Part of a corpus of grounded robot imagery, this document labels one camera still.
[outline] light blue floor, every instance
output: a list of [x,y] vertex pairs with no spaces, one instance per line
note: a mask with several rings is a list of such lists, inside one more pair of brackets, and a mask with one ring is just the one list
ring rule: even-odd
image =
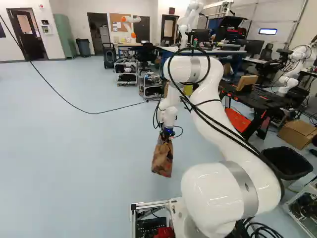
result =
[[[103,111],[141,102],[136,87],[117,87],[101,57],[34,63],[76,106]],[[29,63],[0,64],[0,236],[2,238],[128,238],[129,206],[180,196],[190,166],[215,162],[218,149],[179,107],[184,134],[173,141],[172,178],[151,173],[159,134],[156,103],[87,115],[61,100]],[[234,104],[240,112],[248,108]],[[259,148],[287,145],[275,133]],[[307,148],[301,153],[313,164]],[[305,233],[280,208],[256,218],[286,238]]]

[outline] green cabinet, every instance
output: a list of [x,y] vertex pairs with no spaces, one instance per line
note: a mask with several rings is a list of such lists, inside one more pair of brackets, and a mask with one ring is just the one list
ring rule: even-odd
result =
[[74,58],[77,55],[77,51],[68,17],[63,14],[54,14],[54,19],[65,57]]

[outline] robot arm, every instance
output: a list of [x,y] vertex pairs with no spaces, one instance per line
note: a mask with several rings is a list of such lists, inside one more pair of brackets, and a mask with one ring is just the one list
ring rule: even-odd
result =
[[[219,100],[218,85],[223,75],[223,66],[215,58],[210,60],[210,73],[194,91],[190,101],[197,105],[208,100],[218,100],[200,104],[198,108],[229,128],[232,132],[226,131],[228,134],[248,146],[232,126]],[[165,62],[163,70],[165,77],[171,80],[167,70],[169,61]],[[195,73],[197,78],[191,77],[192,71],[195,71],[193,62],[199,65]],[[207,69],[206,57],[175,56],[170,63],[170,73],[177,84],[200,81]],[[160,102],[159,108],[168,112],[179,103],[180,95],[170,83],[167,97]],[[249,150],[221,133],[225,132],[221,126],[209,120],[218,130],[211,128],[195,110],[192,110],[191,116],[198,131],[219,147],[224,161],[190,168],[181,182],[183,200],[190,219],[204,235],[224,238],[234,228],[235,221],[274,209],[281,198],[281,187],[273,171]],[[170,131],[171,124],[166,127],[165,120],[160,117],[163,130]]]
[[134,32],[132,32],[131,27],[130,27],[130,25],[129,25],[128,23],[129,23],[129,22],[130,22],[130,23],[140,22],[140,21],[141,21],[141,18],[140,18],[139,16],[137,16],[136,18],[133,18],[133,17],[131,17],[131,16],[123,16],[123,17],[121,18],[121,21],[122,21],[124,27],[125,27],[125,28],[128,30],[128,32],[130,33],[131,37],[132,37],[132,38],[136,38],[136,37],[137,37],[136,34],[135,34]]
[[178,19],[177,25],[179,25],[179,32],[182,34],[181,49],[187,46],[188,36],[186,32],[191,32],[195,18],[199,16],[203,7],[204,5],[201,2],[194,0],[188,5],[185,15]]
[[279,78],[279,82],[284,84],[283,87],[279,87],[277,94],[284,97],[287,92],[298,85],[298,80],[294,78],[304,68],[304,62],[313,62],[316,59],[315,38],[310,45],[302,45],[295,48],[294,52],[289,56],[292,64],[290,67],[286,67],[284,71],[294,67],[291,71]]

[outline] trash can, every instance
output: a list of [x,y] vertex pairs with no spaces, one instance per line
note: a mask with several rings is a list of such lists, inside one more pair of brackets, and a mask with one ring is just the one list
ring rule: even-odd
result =
[[265,149],[261,151],[261,154],[268,160],[270,167],[282,180],[285,188],[314,169],[303,156],[285,146]]
[[89,40],[88,39],[76,39],[76,43],[78,45],[79,53],[81,57],[90,57],[90,48],[89,48]]

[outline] black bin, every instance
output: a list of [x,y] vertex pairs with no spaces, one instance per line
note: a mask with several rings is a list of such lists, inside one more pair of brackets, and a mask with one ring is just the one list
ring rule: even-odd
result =
[[104,67],[114,68],[114,63],[117,60],[113,43],[103,43],[104,47]]
[[295,150],[281,146],[262,150],[270,167],[282,179],[285,187],[313,171],[313,166]]
[[90,48],[89,48],[89,40],[88,39],[76,39],[76,43],[78,45],[79,53],[81,57],[90,57]]

